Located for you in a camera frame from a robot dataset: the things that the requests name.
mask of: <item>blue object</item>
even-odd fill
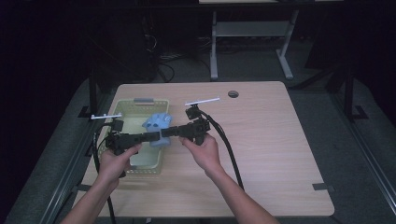
[[[148,133],[160,132],[161,129],[169,128],[169,124],[172,121],[172,116],[167,113],[156,113],[152,114],[146,122],[142,124],[142,127],[146,128]],[[161,138],[158,141],[150,142],[149,145],[151,147],[166,147],[171,145],[171,140],[169,137],[163,137],[161,134]]]

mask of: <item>person's left hand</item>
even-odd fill
[[[141,144],[130,147],[119,156],[114,155],[109,149],[103,152],[98,179],[104,181],[112,189],[115,189],[119,184],[119,177],[122,171],[131,168],[130,157],[138,152],[141,147]]]

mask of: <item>plastic bin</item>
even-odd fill
[[[164,99],[121,99],[110,113],[122,113],[122,117],[119,118],[124,121],[122,133],[146,133],[142,124],[154,113],[167,113],[168,108],[169,101]],[[106,150],[106,146],[102,144],[98,150],[100,155]],[[147,142],[142,143],[139,153],[133,155],[130,162],[131,170],[126,172],[127,175],[157,175],[162,168],[163,147],[151,147]]]

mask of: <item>white strip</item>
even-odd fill
[[[209,99],[209,100],[197,100],[197,101],[187,102],[184,105],[198,105],[198,104],[202,104],[202,103],[209,103],[209,102],[219,101],[219,100],[220,100],[220,98],[216,97],[216,98]]]
[[[120,118],[120,117],[122,117],[121,113],[119,113],[118,115],[107,115],[107,114],[104,114],[103,116],[91,115],[91,119],[113,119],[113,118]]]

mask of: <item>dark floor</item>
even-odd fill
[[[278,44],[275,41],[260,50],[245,49],[233,54],[220,54],[218,81],[278,80],[290,87],[319,72],[304,68],[312,43],[293,41],[287,58],[295,78],[286,80],[273,51]],[[210,81],[207,67],[209,55],[202,53],[198,59],[179,59],[167,63],[175,70],[171,82]],[[161,69],[167,77],[172,76],[169,67],[163,66]],[[362,155],[361,146],[351,131],[351,123],[339,109],[337,102],[343,100],[342,90],[338,94],[327,93],[324,87],[328,79],[325,77],[303,90],[289,91],[289,94],[322,177],[333,188],[330,195],[335,213],[332,217],[278,219],[281,223],[290,224],[396,223],[395,212],[391,210],[374,179],[369,163]],[[163,82],[163,79],[156,77],[153,82]],[[360,105],[368,116],[368,119],[355,120],[354,125],[358,127],[389,181],[395,186],[395,128],[375,104],[370,91],[358,80],[355,80],[354,93],[355,105]],[[99,112],[106,113],[114,91],[98,93],[98,96]],[[84,155],[89,148],[92,127],[97,125],[88,122],[88,119],[78,118],[85,105],[89,105],[88,81],[84,81],[76,91],[6,223],[51,223],[53,220],[57,223],[70,210],[76,194],[69,194],[68,191],[84,175],[90,159]],[[73,158],[78,158],[78,161],[75,166],[70,167]],[[61,182],[65,174],[69,175],[66,178],[68,181]],[[59,199],[59,202],[54,203],[54,199]],[[119,217],[118,222],[145,223],[146,220],[142,217]],[[98,218],[97,223],[109,223],[109,219]],[[151,223],[198,223],[198,219],[154,218]],[[216,218],[211,223],[236,222],[233,218]]]

